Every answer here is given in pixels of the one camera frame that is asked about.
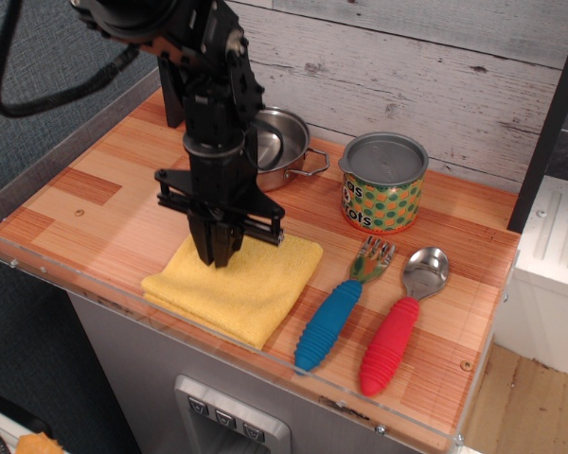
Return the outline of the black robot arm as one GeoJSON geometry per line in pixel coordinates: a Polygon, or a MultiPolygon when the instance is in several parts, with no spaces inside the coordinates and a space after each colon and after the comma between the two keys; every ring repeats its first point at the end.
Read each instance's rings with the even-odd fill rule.
{"type": "Polygon", "coordinates": [[[238,15],[223,1],[75,1],[103,37],[159,60],[169,125],[183,125],[187,170],[161,169],[161,205],[186,214],[200,259],[217,268],[250,236],[283,239],[284,209],[257,186],[263,87],[238,15]]]}

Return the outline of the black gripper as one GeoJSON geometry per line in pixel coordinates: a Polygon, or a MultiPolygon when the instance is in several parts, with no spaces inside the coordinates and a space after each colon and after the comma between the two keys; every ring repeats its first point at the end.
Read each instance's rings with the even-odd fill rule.
{"type": "Polygon", "coordinates": [[[257,186],[257,138],[240,136],[225,147],[184,138],[189,169],[155,172],[159,202],[187,215],[199,258],[228,265],[245,236],[278,245],[285,211],[257,186]]]}

